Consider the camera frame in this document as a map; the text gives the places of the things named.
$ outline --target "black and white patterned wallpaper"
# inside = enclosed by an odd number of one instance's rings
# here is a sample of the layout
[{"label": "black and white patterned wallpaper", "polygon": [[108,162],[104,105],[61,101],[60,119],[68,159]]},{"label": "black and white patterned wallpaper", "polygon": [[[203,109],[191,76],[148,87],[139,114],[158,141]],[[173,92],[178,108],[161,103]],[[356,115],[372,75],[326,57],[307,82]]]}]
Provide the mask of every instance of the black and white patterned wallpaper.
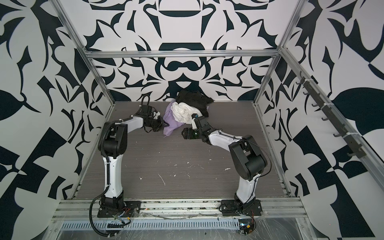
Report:
[{"label": "black and white patterned wallpaper", "polygon": [[[382,158],[384,2],[309,0],[288,43]],[[278,161],[319,239],[382,239],[384,192],[284,60],[259,102]]]},{"label": "black and white patterned wallpaper", "polygon": [[62,0],[93,51],[276,48],[297,0]]},{"label": "black and white patterned wallpaper", "polygon": [[176,98],[186,89],[214,100],[253,100],[272,57],[99,58],[100,75],[116,101]]},{"label": "black and white patterned wallpaper", "polygon": [[0,239],[32,239],[66,199],[110,104],[47,0],[0,3]]}]

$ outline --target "gray wooden floor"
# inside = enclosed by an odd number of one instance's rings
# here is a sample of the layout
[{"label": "gray wooden floor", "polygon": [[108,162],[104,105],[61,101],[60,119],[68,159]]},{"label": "gray wooden floor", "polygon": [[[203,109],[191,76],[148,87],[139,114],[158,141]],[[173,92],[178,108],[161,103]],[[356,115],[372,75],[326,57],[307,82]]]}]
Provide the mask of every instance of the gray wooden floor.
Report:
[{"label": "gray wooden floor", "polygon": [[[166,102],[151,102],[164,114]],[[111,120],[127,118],[139,108],[137,102],[117,102]],[[250,101],[215,102],[209,105],[208,122],[224,132],[250,134],[267,150],[255,110]],[[183,125],[164,138],[161,132],[137,129],[128,134],[128,148],[122,159],[121,183],[125,198],[229,198],[239,181],[230,153],[200,139],[184,140]],[[104,188],[104,165],[100,152],[93,156],[78,192],[78,199],[93,199]],[[259,179],[257,197],[282,197],[276,171]]]}]

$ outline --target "white cloth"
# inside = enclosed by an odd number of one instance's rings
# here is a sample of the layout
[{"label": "white cloth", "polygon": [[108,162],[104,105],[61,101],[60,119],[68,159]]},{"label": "white cloth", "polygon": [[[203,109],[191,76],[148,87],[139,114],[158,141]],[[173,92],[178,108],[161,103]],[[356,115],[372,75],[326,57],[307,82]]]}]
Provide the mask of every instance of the white cloth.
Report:
[{"label": "white cloth", "polygon": [[192,114],[197,113],[199,117],[202,116],[200,110],[191,107],[186,103],[172,103],[170,107],[173,113],[173,117],[178,122],[184,122],[186,124],[192,124]]}]

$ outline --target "lavender fabric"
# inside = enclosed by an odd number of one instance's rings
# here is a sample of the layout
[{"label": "lavender fabric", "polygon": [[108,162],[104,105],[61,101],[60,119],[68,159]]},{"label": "lavender fabric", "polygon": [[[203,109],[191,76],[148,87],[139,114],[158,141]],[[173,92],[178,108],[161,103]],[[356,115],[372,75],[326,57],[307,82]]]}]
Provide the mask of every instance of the lavender fabric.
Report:
[{"label": "lavender fabric", "polygon": [[172,103],[174,103],[176,100],[172,100],[168,106],[167,106],[167,109],[166,109],[166,112],[164,114],[164,121],[166,121],[168,124],[169,124],[169,127],[165,127],[164,128],[164,135],[166,136],[169,136],[171,135],[171,133],[173,132],[173,130],[175,130],[176,128],[182,126],[184,123],[183,122],[177,122],[175,120],[175,118],[173,117],[173,113],[172,113],[172,110],[171,110],[171,106],[172,106]]}]

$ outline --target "black mounting plate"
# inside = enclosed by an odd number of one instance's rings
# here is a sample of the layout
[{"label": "black mounting plate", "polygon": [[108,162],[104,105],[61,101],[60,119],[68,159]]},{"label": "black mounting plate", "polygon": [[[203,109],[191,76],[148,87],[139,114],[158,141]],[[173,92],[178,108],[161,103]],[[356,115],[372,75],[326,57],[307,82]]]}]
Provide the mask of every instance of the black mounting plate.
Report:
[{"label": "black mounting plate", "polygon": [[[223,211],[223,216],[240,216],[241,214],[237,214],[235,212],[225,212],[228,209],[238,209],[238,204],[236,204],[235,200],[221,200],[221,210]],[[242,212],[244,214],[248,214],[252,216],[252,212],[254,216],[261,216],[262,215],[262,206],[260,203],[260,200],[253,199],[249,203],[243,205]]]},{"label": "black mounting plate", "polygon": [[[124,213],[122,217],[132,217],[132,215],[137,212],[140,212],[140,201],[124,201],[125,206],[128,208],[128,211]],[[97,214],[98,218],[104,218],[104,217],[113,217],[113,215],[120,214],[123,210],[116,211],[116,209],[110,209],[110,208],[99,208],[99,212]]]}]

